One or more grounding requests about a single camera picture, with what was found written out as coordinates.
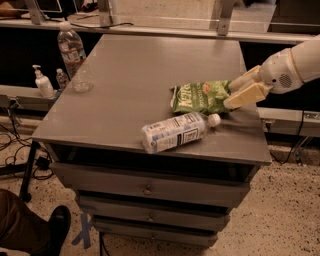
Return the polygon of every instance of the chip bag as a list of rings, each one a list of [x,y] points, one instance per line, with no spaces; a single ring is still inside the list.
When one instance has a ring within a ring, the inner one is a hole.
[[[228,98],[231,81],[189,83],[174,88],[171,107],[174,113],[200,112],[205,115],[228,113],[223,101]]]

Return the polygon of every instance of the brown pants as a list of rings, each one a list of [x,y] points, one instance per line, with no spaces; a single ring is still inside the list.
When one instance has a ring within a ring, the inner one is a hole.
[[[45,247],[49,236],[46,221],[15,194],[0,189],[0,247],[33,254]]]

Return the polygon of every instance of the person's foot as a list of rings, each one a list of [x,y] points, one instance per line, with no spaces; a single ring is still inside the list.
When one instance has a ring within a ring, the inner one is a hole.
[[[48,225],[51,235],[50,256],[59,256],[61,247],[69,232],[71,214],[69,209],[58,206],[51,214]]]

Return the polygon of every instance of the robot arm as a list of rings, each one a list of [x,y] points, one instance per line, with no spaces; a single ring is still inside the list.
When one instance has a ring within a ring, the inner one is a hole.
[[[320,77],[320,35],[271,55],[233,80],[230,97],[224,101],[228,109],[256,103],[268,93],[283,94],[299,89],[304,83]]]

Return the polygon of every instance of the small bottle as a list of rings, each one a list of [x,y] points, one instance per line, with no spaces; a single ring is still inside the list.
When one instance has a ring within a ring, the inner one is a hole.
[[[48,77],[44,76],[38,68],[39,65],[32,65],[36,74],[36,85],[40,90],[42,97],[51,98],[54,95],[54,90]]]
[[[56,78],[61,90],[64,90],[70,82],[68,75],[61,68],[57,69]]]
[[[58,45],[72,88],[76,92],[90,91],[94,85],[82,40],[68,21],[60,22],[60,30]]]
[[[142,128],[142,145],[149,154],[164,151],[203,138],[210,127],[221,122],[218,114],[208,117],[192,112],[169,118]]]

